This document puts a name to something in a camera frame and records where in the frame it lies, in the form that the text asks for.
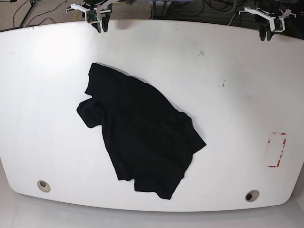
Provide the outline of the red tape rectangle marking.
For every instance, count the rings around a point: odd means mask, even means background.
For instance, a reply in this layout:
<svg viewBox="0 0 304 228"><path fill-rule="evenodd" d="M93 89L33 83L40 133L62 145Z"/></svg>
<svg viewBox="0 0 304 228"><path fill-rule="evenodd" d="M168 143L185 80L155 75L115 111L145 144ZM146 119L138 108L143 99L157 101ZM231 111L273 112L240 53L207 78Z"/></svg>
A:
<svg viewBox="0 0 304 228"><path fill-rule="evenodd" d="M268 168L278 168L282 159L287 133L271 132L266 147L265 163Z"/></svg>

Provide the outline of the table grommet hole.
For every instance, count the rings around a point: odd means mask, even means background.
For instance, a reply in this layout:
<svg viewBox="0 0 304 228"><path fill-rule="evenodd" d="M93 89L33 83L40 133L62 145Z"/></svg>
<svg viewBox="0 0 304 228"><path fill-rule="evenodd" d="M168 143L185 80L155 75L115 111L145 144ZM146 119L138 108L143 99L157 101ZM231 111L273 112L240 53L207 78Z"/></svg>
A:
<svg viewBox="0 0 304 228"><path fill-rule="evenodd" d="M251 190L245 195L245 200L247 202L254 202L259 197L259 191L258 190Z"/></svg>
<svg viewBox="0 0 304 228"><path fill-rule="evenodd" d="M45 181L39 180L37 182L37 186L42 192L45 192L45 193L50 192L50 185Z"/></svg>

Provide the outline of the left table grommet hole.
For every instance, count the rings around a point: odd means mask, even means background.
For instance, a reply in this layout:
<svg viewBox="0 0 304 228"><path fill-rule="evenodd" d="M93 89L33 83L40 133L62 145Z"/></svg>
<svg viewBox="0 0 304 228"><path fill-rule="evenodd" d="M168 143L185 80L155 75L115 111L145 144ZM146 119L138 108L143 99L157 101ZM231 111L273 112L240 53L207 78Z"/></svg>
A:
<svg viewBox="0 0 304 228"><path fill-rule="evenodd" d="M39 180L37 182L37 186L42 192L45 192L45 193L50 192L50 185L45 181Z"/></svg>

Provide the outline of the right table grommet hole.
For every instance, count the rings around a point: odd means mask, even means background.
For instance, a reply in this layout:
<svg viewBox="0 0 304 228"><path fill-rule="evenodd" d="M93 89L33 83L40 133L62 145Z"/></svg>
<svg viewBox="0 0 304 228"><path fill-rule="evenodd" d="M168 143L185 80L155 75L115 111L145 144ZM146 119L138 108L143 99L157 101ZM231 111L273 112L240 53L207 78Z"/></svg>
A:
<svg viewBox="0 0 304 228"><path fill-rule="evenodd" d="M251 190L245 195L245 200L247 202L254 202L259 197L259 191L258 190Z"/></svg>

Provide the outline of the black t-shirt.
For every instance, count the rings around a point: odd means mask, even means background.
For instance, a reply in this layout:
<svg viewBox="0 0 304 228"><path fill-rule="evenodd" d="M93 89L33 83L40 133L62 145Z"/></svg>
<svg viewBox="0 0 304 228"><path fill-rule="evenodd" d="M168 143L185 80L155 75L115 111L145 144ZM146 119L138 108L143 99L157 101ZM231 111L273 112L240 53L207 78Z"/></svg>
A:
<svg viewBox="0 0 304 228"><path fill-rule="evenodd" d="M170 200L193 155L206 146L192 119L152 85L93 63L77 113L88 128L100 126L117 178L137 192Z"/></svg>

